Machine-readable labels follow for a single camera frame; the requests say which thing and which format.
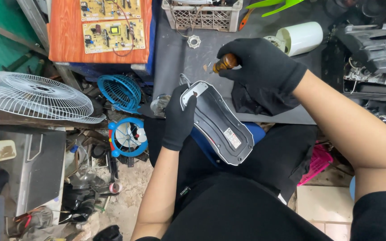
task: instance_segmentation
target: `white container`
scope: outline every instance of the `white container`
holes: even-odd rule
[[[242,3],[243,0],[238,0],[232,7],[203,7],[197,17],[196,11],[200,6],[171,6],[168,0],[163,0],[162,9],[165,10],[172,29],[186,30],[193,27],[194,29],[236,32]]]
[[[307,53],[323,41],[323,29],[317,22],[308,22],[278,30],[276,38],[285,40],[288,56]]]

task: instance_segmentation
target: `black glove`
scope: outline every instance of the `black glove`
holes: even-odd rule
[[[197,99],[196,96],[191,96],[183,111],[180,98],[186,89],[188,89],[187,84],[176,87],[168,106],[165,108],[166,128],[162,146],[173,151],[181,150],[184,140],[193,129],[193,117]]]
[[[307,70],[263,38],[235,39],[220,48],[217,58],[228,53],[239,58],[242,68],[221,70],[221,77],[279,94],[291,94]]]

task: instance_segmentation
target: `power supply board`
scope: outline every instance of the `power supply board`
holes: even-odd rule
[[[145,48],[142,19],[114,20],[83,24],[84,51],[87,54]]]
[[[128,19],[141,18],[140,0],[80,0],[82,21],[125,19],[116,3]]]

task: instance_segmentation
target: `red wire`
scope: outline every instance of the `red wire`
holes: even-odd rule
[[[115,55],[117,55],[117,56],[119,56],[119,57],[126,57],[126,56],[129,55],[129,54],[132,52],[132,50],[133,50],[133,46],[134,46],[134,44],[133,44],[133,33],[132,33],[132,31],[130,30],[130,24],[129,24],[129,20],[127,19],[126,13],[124,13],[123,9],[121,9],[121,7],[117,4],[117,2],[115,2],[114,0],[109,0],[109,1],[115,3],[115,5],[117,6],[117,8],[120,9],[120,11],[123,13],[124,19],[126,20],[127,26],[128,26],[128,28],[129,28],[129,33],[130,33],[130,35],[132,36],[132,47],[130,48],[129,52],[127,52],[127,54],[120,55],[120,54],[116,53],[115,50],[114,50],[114,48],[113,48],[113,52],[115,53]]]

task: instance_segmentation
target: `screwdriver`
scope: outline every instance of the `screwdriver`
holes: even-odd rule
[[[236,66],[238,66],[238,59],[236,58],[236,55],[232,53],[225,54],[220,60],[217,61],[217,63],[212,66],[212,73],[218,73],[222,69],[233,69]]]

